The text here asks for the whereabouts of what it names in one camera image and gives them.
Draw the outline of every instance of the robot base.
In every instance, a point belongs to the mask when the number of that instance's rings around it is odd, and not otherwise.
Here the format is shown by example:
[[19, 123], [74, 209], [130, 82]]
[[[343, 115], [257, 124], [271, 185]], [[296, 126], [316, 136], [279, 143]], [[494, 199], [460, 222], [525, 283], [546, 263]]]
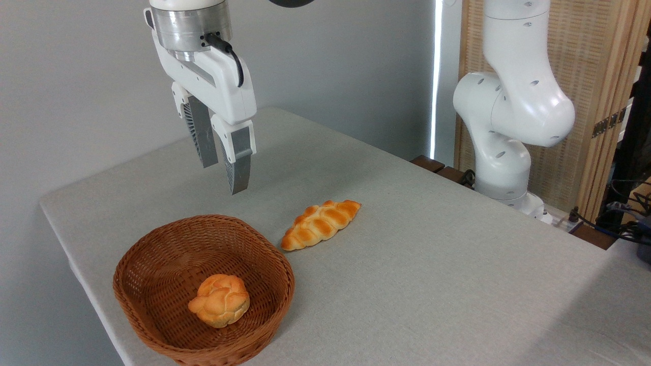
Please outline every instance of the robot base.
[[551, 224], [552, 217], [545, 212], [545, 204], [537, 195], [531, 192], [527, 192], [516, 199], [496, 199], [496, 201], [513, 207], [529, 217]]

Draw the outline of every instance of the brown wicker basket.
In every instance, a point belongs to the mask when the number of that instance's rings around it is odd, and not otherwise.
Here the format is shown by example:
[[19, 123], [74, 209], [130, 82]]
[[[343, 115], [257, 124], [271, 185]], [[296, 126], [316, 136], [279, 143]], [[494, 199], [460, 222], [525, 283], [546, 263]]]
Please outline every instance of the brown wicker basket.
[[[215, 329], [187, 309], [213, 274], [244, 280], [239, 321]], [[267, 346], [289, 310], [294, 274], [284, 255], [243, 221], [195, 216], [154, 229], [123, 256], [113, 290], [136, 334], [180, 365], [238, 365]]]

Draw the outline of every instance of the white wall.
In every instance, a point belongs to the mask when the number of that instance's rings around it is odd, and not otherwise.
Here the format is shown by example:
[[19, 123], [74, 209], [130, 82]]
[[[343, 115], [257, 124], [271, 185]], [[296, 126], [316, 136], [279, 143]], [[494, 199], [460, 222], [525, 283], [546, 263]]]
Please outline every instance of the white wall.
[[[0, 366], [120, 364], [38, 199], [187, 135], [141, 19], [145, 6], [0, 4]], [[260, 107], [403, 158], [426, 153], [431, 0], [230, 6], [232, 43]]]

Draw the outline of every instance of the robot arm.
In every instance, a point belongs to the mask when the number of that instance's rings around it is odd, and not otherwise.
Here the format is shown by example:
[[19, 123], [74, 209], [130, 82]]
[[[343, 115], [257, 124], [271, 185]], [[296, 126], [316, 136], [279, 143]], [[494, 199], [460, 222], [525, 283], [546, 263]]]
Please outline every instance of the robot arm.
[[536, 218], [544, 205], [527, 192], [531, 156], [523, 142], [556, 145], [574, 123], [574, 105], [547, 57], [549, 6], [486, 0], [484, 56], [497, 73], [468, 74], [454, 92], [475, 148], [475, 190]]
[[[312, 0], [271, 0], [300, 7]], [[249, 69], [228, 43], [227, 0], [150, 0], [145, 20], [163, 69], [173, 80], [179, 117], [186, 120], [204, 167], [217, 163], [221, 142], [231, 194], [248, 187], [257, 112]]]
[[484, 8], [484, 56], [502, 85], [493, 129], [543, 147], [560, 142], [574, 123], [574, 105], [547, 57], [549, 5], [549, 0], [489, 0]]

